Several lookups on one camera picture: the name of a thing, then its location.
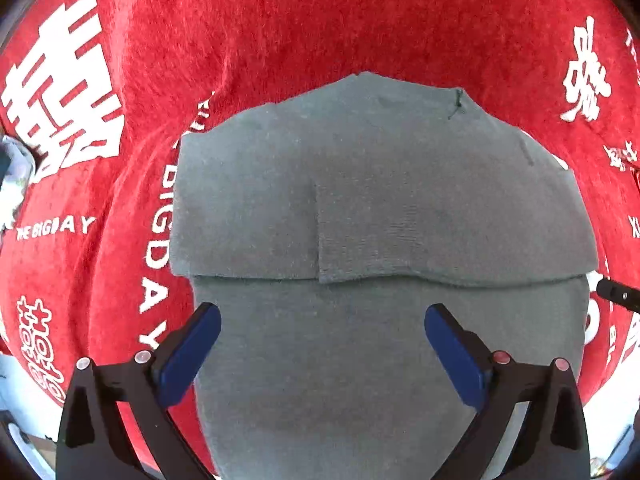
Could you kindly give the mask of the grey sweater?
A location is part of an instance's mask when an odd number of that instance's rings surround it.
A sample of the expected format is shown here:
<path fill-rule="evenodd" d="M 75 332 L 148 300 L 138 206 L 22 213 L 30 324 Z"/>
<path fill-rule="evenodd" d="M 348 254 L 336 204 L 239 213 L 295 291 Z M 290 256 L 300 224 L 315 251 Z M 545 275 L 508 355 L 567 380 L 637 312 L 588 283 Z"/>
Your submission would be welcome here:
<path fill-rule="evenodd" d="M 196 405 L 225 479 L 422 479 L 469 425 L 427 342 L 578 366 L 596 242 L 573 171 L 462 89 L 372 73 L 180 143 L 171 271 L 220 309 Z"/>

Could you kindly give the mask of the red blanket with white print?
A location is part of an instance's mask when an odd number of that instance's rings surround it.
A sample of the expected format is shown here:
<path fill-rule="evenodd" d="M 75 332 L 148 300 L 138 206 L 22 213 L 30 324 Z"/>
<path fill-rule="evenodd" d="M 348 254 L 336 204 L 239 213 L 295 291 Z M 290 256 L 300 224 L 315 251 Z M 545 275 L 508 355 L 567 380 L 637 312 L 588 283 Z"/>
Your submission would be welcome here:
<path fill-rule="evenodd" d="M 570 364 L 584 411 L 632 326 L 594 290 L 639 285 L 639 59 L 611 0 L 35 0 L 1 50 L 2 133 L 36 162 L 1 330 L 62 413 L 79 359 L 153 352 L 202 304 L 170 267 L 181 140 L 361 73 L 462 89 L 573 171 L 598 257 Z M 197 379 L 168 413 L 224 479 Z"/>

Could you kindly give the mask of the patterned cloth at bed edge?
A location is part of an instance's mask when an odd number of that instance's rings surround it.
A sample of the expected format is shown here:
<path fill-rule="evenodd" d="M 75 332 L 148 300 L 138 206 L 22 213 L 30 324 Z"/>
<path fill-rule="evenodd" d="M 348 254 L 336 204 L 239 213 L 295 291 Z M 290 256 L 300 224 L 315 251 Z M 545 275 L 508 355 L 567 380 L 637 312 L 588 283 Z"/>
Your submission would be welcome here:
<path fill-rule="evenodd" d="M 12 136 L 1 138 L 1 233 L 13 230 L 29 181 L 36 172 L 34 156 Z"/>

